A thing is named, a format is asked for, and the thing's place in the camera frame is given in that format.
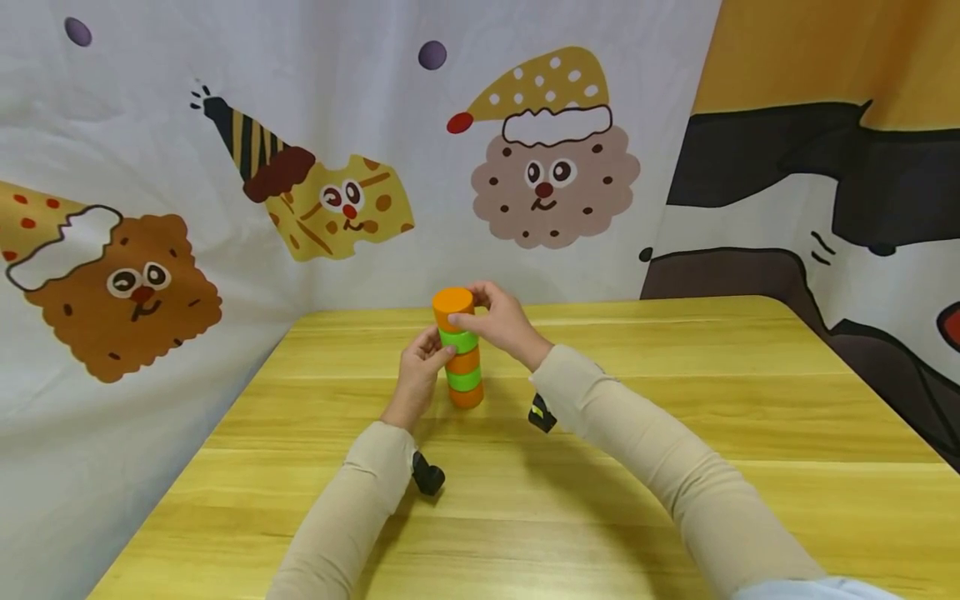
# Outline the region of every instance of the right hand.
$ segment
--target right hand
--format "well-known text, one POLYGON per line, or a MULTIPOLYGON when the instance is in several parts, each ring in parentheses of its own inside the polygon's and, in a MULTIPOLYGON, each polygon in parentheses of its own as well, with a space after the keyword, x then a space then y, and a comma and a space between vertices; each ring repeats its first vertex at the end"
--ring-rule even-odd
POLYGON ((513 356, 530 372, 536 371, 553 344, 530 324, 519 300, 492 281, 474 281, 467 289, 473 294, 473 303, 488 312, 486 315, 450 315, 450 323, 476 333, 513 356))

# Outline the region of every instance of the cartoon eye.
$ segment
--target cartoon eye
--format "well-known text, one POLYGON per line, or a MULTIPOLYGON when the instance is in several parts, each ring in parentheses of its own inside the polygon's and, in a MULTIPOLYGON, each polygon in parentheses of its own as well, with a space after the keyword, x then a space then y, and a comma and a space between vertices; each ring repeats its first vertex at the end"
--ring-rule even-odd
POLYGON ((140 273, 133 269, 119 269, 107 277, 107 291, 115 298, 125 300, 133 295, 133 291, 140 287, 142 279, 140 273))
POLYGON ((155 290, 162 290, 170 285, 173 278, 170 272, 163 265, 155 262, 148 262, 143 268, 144 285, 152 287, 155 290))
POLYGON ((550 165, 550 182, 554 187, 566 187, 577 179, 577 163, 568 158, 558 158, 550 165))
POLYGON ((336 185, 328 185, 320 192, 324 207, 333 212, 341 212, 344 208, 344 195, 336 185))
POLYGON ((537 184, 544 180, 543 165, 538 160, 531 160, 527 163, 526 180, 527 185, 531 188, 537 187, 537 184))
POLYGON ((363 188, 360 187, 360 184, 354 180, 345 180, 343 186, 344 195, 347 196, 347 201, 353 204, 353 207, 357 210, 363 208, 364 196, 363 188))

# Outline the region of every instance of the left hand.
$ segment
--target left hand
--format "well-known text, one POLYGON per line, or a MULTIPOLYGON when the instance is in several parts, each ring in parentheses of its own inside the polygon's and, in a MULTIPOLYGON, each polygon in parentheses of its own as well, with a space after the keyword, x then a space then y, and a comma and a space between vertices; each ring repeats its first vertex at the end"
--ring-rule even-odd
POLYGON ((437 373, 456 354, 456 348, 443 348, 436 325, 427 327, 400 353, 400 373, 396 390, 380 420, 413 433, 420 417, 430 408, 437 373))

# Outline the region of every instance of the yellow table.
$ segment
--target yellow table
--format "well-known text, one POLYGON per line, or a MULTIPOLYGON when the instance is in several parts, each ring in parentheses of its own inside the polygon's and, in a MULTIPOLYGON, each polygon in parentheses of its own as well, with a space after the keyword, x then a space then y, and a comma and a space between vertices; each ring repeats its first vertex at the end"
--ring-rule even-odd
MULTIPOLYGON (((780 304, 528 314, 732 460, 827 570, 908 598, 960 598, 960 477, 780 304)), ((90 597, 262 598, 389 397, 400 349, 431 319, 424 309, 297 322, 90 597)), ((527 373, 481 351, 484 403, 458 412, 441 382, 419 432, 446 472, 444 493, 425 499, 411 486, 355 597, 707 597, 656 500, 611 459, 527 423, 527 373)))

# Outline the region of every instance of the orange hat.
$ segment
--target orange hat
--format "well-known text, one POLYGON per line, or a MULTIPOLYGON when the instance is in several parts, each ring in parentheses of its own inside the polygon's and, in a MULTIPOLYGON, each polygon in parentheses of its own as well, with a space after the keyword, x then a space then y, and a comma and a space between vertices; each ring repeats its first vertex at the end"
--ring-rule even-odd
POLYGON ((0 181, 0 252, 24 292, 100 259, 122 215, 0 181))

